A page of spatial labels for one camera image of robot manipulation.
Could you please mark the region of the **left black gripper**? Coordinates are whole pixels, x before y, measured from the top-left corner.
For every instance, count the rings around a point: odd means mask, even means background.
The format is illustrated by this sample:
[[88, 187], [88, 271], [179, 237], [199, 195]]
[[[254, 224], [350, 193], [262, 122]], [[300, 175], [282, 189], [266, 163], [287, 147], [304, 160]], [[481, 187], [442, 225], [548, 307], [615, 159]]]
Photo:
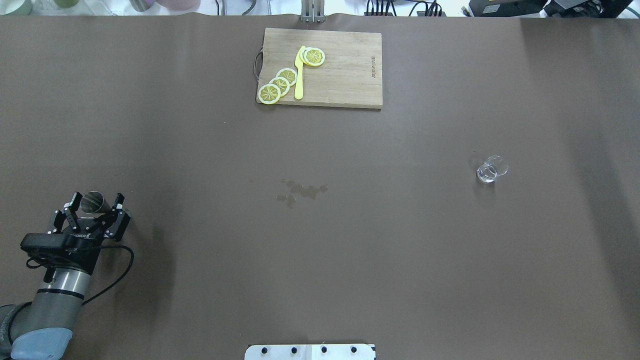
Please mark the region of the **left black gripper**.
[[125, 196], [117, 193], [113, 205], [107, 206], [100, 215], [100, 220], [80, 219], [77, 211], [83, 195], [73, 193], [71, 200], [61, 209], [57, 209], [50, 217], [46, 234], [58, 234], [73, 237], [64, 243], [62, 250], [54, 249], [49, 260], [54, 267], [75, 269], [86, 273], [93, 273], [98, 262], [103, 241], [110, 239], [114, 242], [122, 241], [126, 229], [131, 221], [131, 215], [123, 207]]

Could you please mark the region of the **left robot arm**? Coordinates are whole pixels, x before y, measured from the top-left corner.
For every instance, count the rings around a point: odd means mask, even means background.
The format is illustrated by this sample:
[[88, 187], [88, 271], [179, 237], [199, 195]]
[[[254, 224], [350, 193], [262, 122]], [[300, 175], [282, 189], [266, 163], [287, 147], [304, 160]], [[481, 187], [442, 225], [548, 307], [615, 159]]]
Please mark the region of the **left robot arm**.
[[135, 253], [121, 240], [131, 220], [117, 193], [109, 203], [98, 191], [75, 192], [53, 212], [45, 232], [29, 233], [20, 242], [26, 266], [44, 268], [41, 285], [32, 301], [1, 307], [3, 360], [60, 360], [74, 334], [87, 297], [90, 280], [102, 250], [129, 253], [127, 274]]

